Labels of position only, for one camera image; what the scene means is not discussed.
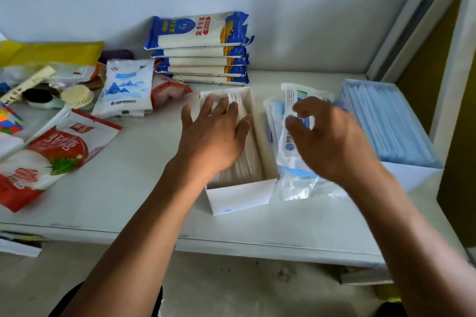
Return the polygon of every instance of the stacked noodle packages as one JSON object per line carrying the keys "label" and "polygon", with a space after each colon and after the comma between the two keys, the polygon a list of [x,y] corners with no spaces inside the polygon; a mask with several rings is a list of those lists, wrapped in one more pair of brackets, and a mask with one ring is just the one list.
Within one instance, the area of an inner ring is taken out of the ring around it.
{"label": "stacked noodle packages", "polygon": [[248,14],[231,12],[177,19],[154,16],[144,48],[163,58],[155,71],[175,79],[213,84],[248,84]]}

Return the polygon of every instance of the black pants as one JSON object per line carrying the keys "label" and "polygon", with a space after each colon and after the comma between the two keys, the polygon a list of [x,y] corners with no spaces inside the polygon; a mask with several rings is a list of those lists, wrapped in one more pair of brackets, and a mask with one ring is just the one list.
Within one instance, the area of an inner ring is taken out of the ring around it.
{"label": "black pants", "polygon": [[[76,295],[77,291],[80,289],[82,284],[83,283],[81,282],[75,288],[70,290],[66,295],[64,295],[64,297],[56,305],[56,307],[51,311],[48,317],[60,317],[60,315],[63,313],[64,309],[69,304],[69,302],[71,302],[73,297]],[[163,294],[163,290],[162,290],[162,287],[160,287],[160,292],[158,294],[157,301],[155,302],[154,310],[152,311],[151,317],[157,317],[158,315],[158,309],[160,308],[160,303],[162,302],[162,294]]]}

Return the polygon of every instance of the red and white bag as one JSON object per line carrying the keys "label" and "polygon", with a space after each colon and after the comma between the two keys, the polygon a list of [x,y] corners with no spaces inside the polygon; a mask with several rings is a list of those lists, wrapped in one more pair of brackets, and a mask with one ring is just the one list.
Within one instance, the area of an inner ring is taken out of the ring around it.
{"label": "red and white bag", "polygon": [[187,83],[172,79],[162,74],[154,74],[152,78],[152,105],[160,108],[174,99],[182,99],[186,94],[192,93]]}
{"label": "red and white bag", "polygon": [[0,203],[19,211],[95,156],[121,128],[73,109],[55,127],[0,163]]}

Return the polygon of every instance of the concrete floor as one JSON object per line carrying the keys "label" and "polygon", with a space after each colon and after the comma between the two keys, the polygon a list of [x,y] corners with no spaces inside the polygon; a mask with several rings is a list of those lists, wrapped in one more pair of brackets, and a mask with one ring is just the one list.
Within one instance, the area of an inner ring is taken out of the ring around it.
{"label": "concrete floor", "polygon": [[[107,246],[49,242],[38,258],[0,253],[0,317],[44,317]],[[330,266],[175,252],[163,317],[368,317],[372,287],[341,286]]]}

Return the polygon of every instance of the rubik's cube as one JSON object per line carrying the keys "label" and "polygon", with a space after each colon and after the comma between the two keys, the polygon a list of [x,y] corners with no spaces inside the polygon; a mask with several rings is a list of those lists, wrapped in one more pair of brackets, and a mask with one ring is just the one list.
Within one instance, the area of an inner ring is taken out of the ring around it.
{"label": "rubik's cube", "polygon": [[5,104],[0,103],[0,133],[15,134],[23,129],[23,120]]}

